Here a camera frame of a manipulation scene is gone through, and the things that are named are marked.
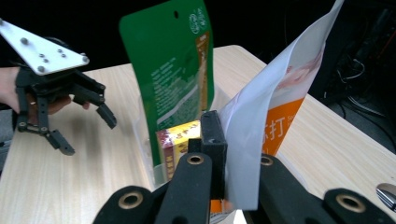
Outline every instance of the green bag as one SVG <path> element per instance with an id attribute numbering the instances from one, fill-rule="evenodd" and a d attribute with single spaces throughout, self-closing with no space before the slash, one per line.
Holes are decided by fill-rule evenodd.
<path id="1" fill-rule="evenodd" d="M 120 20 L 148 124 L 153 165 L 156 132 L 198 119 L 214 97 L 213 37 L 202 0 L 172 0 Z"/>

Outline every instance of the small cardboard box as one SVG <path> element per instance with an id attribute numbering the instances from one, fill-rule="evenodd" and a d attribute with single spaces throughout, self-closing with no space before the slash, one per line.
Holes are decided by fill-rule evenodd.
<path id="1" fill-rule="evenodd" d="M 171 180 L 179 159 L 187 153 L 190 138 L 199 138 L 201 125 L 199 120 L 177 125 L 156 132 L 161 161 L 166 168 L 166 178 Z"/>

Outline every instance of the wooden table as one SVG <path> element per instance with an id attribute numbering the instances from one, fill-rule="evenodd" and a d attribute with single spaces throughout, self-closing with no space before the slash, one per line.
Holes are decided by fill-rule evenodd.
<path id="1" fill-rule="evenodd" d="M 229 98 L 265 66 L 238 46 L 215 49 L 214 65 L 215 81 Z M 106 103 L 118 126 L 110 130 L 94 106 L 84 111 L 72 104 L 51 116 L 50 126 L 76 149 L 71 157 L 44 138 L 15 133 L 0 180 L 0 223 L 92 223 L 116 190 L 130 185 L 153 190 L 132 125 L 139 92 L 131 65 L 87 75 L 107 86 Z M 277 156 L 320 198 L 328 189 L 352 189 L 396 220 L 375 193 L 380 183 L 396 185 L 396 156 L 309 95 Z"/>

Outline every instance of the orange label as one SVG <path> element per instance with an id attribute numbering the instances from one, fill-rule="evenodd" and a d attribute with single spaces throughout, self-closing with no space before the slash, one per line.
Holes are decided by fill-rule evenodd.
<path id="1" fill-rule="evenodd" d="M 263 153 L 275 156 L 303 100 L 304 98 L 268 110 Z"/>

